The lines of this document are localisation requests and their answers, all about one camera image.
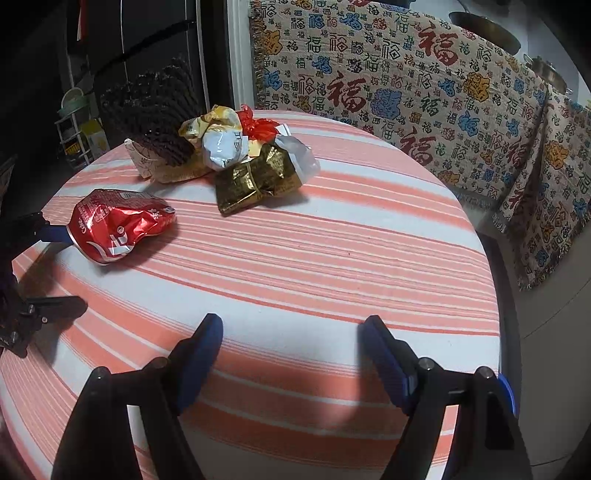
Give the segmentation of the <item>white red-yellow wrapper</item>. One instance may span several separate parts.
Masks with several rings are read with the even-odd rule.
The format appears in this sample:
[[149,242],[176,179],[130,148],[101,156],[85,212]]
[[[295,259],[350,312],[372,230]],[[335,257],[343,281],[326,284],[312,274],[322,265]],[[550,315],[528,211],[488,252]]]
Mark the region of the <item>white red-yellow wrapper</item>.
[[304,145],[301,140],[291,134],[287,124],[276,126],[276,132],[274,142],[281,149],[287,151],[298,179],[300,179],[301,183],[307,184],[315,175],[321,172],[320,161],[315,159],[310,147]]

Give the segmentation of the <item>steel pot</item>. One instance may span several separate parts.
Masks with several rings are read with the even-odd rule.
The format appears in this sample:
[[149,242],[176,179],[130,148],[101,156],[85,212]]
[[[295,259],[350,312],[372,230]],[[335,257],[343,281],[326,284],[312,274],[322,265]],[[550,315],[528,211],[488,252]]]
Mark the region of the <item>steel pot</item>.
[[544,82],[553,86],[553,88],[565,95],[571,95],[570,89],[564,78],[558,73],[556,68],[540,56],[531,57],[527,53],[523,54],[526,66],[538,75]]

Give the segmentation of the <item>striped pink white tablecloth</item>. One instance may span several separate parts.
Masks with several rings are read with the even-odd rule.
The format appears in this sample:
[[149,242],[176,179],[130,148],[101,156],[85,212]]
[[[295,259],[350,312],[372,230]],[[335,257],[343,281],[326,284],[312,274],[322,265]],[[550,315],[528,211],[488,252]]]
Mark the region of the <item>striped pink white tablecloth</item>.
[[181,418],[209,479],[381,475],[406,418],[360,351],[370,315],[447,369],[498,365],[489,262],[456,197],[425,167],[434,138],[410,127],[387,143],[304,113],[276,120],[322,166],[283,199],[223,217],[211,179],[151,186],[120,146],[46,203],[45,217],[62,223],[95,189],[151,190],[177,220],[111,266],[46,244],[15,260],[26,292],[88,304],[67,330],[40,331],[25,358],[1,358],[1,410],[35,478],[49,477],[93,368],[141,368],[209,312],[223,322],[221,351]]

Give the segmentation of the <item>patterned fu character blanket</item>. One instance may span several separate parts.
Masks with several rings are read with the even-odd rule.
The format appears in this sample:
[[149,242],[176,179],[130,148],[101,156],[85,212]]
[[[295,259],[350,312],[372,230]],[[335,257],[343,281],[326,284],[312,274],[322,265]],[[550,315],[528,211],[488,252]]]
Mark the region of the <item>patterned fu character blanket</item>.
[[254,1],[249,29],[260,109],[366,131],[486,209],[520,200],[547,88],[501,48],[370,1]]

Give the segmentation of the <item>red plastic bag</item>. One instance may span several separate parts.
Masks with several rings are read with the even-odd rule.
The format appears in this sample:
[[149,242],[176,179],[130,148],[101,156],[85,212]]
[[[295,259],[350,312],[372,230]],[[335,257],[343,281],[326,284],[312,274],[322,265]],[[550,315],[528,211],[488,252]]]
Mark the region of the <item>red plastic bag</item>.
[[242,126],[242,133],[249,137],[249,140],[266,143],[273,141],[274,137],[279,134],[277,131],[277,127],[280,126],[279,123],[266,118],[256,119],[249,105],[242,104],[236,114]]

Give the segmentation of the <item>white storage rack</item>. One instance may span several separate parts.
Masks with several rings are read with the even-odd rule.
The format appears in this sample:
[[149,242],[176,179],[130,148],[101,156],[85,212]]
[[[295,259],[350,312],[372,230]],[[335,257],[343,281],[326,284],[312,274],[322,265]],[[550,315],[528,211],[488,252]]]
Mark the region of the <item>white storage rack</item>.
[[90,100],[78,87],[63,95],[54,125],[65,159],[75,172],[110,150],[100,119],[92,115]]

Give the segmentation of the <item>dark metal wok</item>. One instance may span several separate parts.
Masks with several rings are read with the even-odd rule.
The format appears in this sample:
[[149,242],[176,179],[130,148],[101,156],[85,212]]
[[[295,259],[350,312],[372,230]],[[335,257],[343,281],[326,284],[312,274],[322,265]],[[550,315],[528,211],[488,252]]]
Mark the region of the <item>dark metal wok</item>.
[[449,14],[449,19],[454,25],[484,38],[511,55],[516,55],[520,51],[521,43],[510,31],[482,15],[471,13],[462,1],[460,5],[462,11]]

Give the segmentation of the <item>cream patterned paper box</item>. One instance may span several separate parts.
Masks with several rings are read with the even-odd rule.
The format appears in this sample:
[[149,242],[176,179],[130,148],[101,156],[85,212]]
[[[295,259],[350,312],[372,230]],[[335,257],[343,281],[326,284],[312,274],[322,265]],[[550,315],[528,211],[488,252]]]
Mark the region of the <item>cream patterned paper box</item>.
[[143,179],[161,184],[179,183],[204,177],[211,173],[199,152],[195,152],[185,164],[168,165],[166,161],[151,150],[142,147],[131,139],[124,141],[124,147],[132,163]]

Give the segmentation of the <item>silver yellow snack wrapper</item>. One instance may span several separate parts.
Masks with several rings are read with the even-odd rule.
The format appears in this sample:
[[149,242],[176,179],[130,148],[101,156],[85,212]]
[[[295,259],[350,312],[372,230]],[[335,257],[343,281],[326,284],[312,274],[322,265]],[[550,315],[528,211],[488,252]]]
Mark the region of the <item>silver yellow snack wrapper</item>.
[[211,111],[186,120],[178,134],[191,143],[211,170],[222,171],[249,155],[249,138],[235,110],[215,105]]

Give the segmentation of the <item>gold foil wrapper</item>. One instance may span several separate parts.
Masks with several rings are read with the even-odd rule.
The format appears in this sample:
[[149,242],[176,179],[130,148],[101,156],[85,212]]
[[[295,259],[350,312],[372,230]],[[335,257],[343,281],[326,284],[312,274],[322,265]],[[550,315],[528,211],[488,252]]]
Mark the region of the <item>gold foil wrapper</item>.
[[259,155],[214,177],[219,213],[229,216],[249,209],[266,198],[280,198],[304,185],[287,150],[276,143],[263,144]]

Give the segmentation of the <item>crushed red snack bag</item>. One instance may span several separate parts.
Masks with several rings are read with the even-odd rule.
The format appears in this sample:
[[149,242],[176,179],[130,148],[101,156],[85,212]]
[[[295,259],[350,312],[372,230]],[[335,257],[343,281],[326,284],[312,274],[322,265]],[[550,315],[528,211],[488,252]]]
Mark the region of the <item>crushed red snack bag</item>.
[[142,239],[158,236],[176,220],[173,207],[148,193],[95,189],[74,207],[67,233],[89,260],[108,265]]

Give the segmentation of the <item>white door frame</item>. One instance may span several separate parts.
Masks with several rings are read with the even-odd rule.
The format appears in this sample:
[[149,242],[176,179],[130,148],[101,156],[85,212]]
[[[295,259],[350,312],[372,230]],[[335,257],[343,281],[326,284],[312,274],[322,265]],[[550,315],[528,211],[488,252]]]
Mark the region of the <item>white door frame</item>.
[[249,31],[250,2],[228,0],[228,49],[233,102],[256,106],[253,83],[252,40]]

